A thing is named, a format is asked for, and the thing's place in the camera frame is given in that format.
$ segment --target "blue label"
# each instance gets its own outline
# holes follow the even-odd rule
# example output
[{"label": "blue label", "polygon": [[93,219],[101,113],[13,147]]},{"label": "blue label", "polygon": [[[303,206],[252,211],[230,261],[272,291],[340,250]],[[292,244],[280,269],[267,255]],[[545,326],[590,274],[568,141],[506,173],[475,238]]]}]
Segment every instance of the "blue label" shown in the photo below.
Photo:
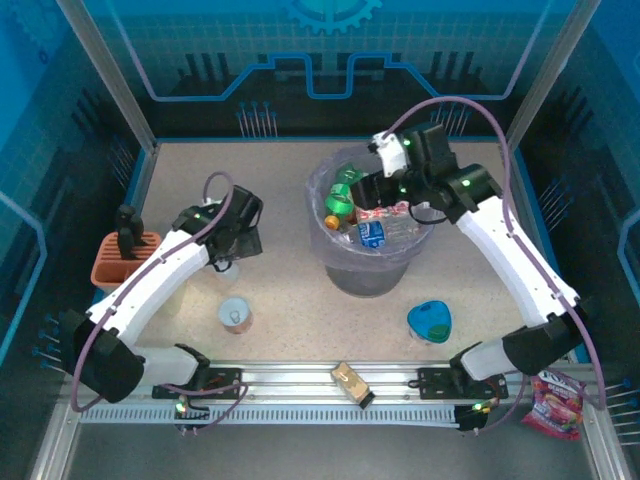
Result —
[{"label": "blue label", "polygon": [[360,241],[365,247],[378,248],[384,245],[384,230],[380,222],[367,222],[358,225]]}]

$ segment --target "gear logo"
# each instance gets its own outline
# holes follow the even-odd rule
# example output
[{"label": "gear logo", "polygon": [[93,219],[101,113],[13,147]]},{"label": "gear logo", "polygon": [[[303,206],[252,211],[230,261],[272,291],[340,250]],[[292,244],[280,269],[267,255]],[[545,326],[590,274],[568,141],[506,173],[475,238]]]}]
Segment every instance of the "gear logo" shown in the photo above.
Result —
[{"label": "gear logo", "polygon": [[40,51],[46,51],[60,28],[55,0],[11,0],[11,10],[24,32]]},{"label": "gear logo", "polygon": [[371,19],[374,8],[382,6],[380,0],[286,0],[289,18],[298,20],[301,27],[311,27],[314,34],[324,31],[347,33],[348,27],[358,28],[364,19]]}]

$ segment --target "pink snack bag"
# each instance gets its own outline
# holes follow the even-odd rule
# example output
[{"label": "pink snack bag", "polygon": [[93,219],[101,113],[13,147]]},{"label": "pink snack bag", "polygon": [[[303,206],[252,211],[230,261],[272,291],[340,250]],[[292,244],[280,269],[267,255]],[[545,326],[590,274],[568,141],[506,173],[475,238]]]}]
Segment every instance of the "pink snack bag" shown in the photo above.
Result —
[{"label": "pink snack bag", "polygon": [[[584,384],[576,381],[582,388]],[[533,410],[522,423],[555,438],[578,440],[582,423],[582,397],[578,390],[553,373],[543,370],[531,377]]]},{"label": "pink snack bag", "polygon": [[390,207],[377,207],[373,210],[363,210],[356,207],[358,223],[380,220],[381,218],[409,215],[409,202],[401,201]]}]

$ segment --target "trash bin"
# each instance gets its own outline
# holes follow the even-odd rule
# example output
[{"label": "trash bin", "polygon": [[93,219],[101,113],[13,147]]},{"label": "trash bin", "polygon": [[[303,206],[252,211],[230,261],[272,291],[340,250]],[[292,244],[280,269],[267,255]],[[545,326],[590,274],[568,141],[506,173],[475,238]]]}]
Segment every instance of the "trash bin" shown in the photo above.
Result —
[{"label": "trash bin", "polygon": [[[366,145],[348,147],[325,159],[311,174],[306,184],[309,211],[311,249],[324,263],[327,275],[342,291],[358,297],[376,297],[395,287],[413,257],[420,253],[433,230],[422,226],[416,238],[380,248],[352,244],[342,234],[325,226],[325,199],[335,183],[336,172],[347,163],[366,173],[379,171],[380,159],[370,153]],[[420,218],[431,220],[436,212],[429,210]]]}]

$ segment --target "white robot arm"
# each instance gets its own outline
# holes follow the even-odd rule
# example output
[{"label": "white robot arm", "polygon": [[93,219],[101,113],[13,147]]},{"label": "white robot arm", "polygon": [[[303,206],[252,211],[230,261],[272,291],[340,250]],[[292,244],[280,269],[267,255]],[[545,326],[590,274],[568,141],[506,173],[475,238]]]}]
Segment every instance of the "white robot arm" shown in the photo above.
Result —
[{"label": "white robot arm", "polygon": [[139,385],[199,388],[198,372],[209,366],[206,357],[182,344],[141,348],[135,343],[156,311],[195,272],[207,265],[224,271],[232,261],[262,252],[257,231],[262,201],[234,186],[229,208],[211,228],[221,208],[210,203],[184,210],[159,248],[116,291],[85,314],[64,314],[60,347],[67,372],[74,373],[91,332],[107,319],[83,359],[82,383],[112,403]]},{"label": "white robot arm", "polygon": [[533,262],[584,318],[578,294],[553,271],[510,212],[512,229],[507,228],[500,187],[480,165],[458,167],[441,126],[401,137],[382,132],[373,137],[370,150],[383,169],[352,189],[356,204],[429,202],[480,249],[520,309],[523,328],[464,350],[451,360],[453,368],[476,381],[512,370],[535,375],[579,345],[577,327]]}]

